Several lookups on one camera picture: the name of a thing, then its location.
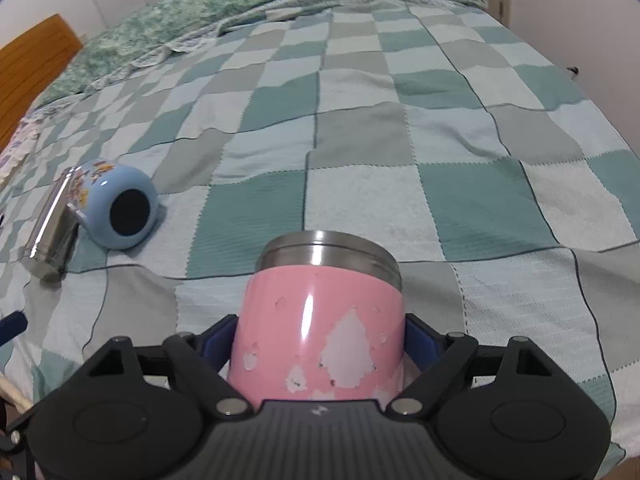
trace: pink thermos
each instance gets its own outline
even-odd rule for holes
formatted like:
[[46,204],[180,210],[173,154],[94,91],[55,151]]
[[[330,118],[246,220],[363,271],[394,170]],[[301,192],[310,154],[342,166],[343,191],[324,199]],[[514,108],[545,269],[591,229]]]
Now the pink thermos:
[[272,240],[248,283],[228,380],[264,399],[375,398],[402,389],[398,263],[353,235],[303,231]]

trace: wooden headboard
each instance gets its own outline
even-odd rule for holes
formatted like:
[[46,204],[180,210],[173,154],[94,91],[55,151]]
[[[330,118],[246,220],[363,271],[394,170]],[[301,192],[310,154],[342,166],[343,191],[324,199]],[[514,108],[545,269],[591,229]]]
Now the wooden headboard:
[[65,20],[55,14],[0,49],[0,150],[33,100],[81,48]]

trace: blue cup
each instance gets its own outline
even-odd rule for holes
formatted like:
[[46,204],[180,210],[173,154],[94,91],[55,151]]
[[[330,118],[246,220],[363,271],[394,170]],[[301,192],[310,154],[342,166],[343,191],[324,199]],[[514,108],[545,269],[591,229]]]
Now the blue cup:
[[98,245],[128,249],[149,234],[158,217],[158,193],[146,174],[102,158],[74,173],[67,206]]

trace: checkered bedsheet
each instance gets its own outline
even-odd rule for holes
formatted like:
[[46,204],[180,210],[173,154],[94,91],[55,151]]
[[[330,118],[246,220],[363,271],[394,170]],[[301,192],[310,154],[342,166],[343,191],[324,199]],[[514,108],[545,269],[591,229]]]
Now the checkered bedsheet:
[[[236,28],[43,124],[4,192],[4,371],[42,398],[110,336],[157,344],[238,312],[263,245],[360,235],[401,263],[408,311],[483,344],[532,337],[640,454],[640,162],[566,75],[484,12],[398,1]],[[152,236],[84,232],[60,287],[16,262],[63,168],[153,178]]]

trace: metal screw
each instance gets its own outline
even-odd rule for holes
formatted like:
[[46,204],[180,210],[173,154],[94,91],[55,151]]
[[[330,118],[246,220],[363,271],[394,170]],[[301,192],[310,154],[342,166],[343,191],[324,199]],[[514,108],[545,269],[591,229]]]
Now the metal screw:
[[391,409],[400,415],[415,415],[422,409],[422,403],[417,399],[405,397],[391,403]]
[[249,405],[244,400],[235,397],[219,400],[216,404],[216,409],[223,415],[240,415],[248,408]]

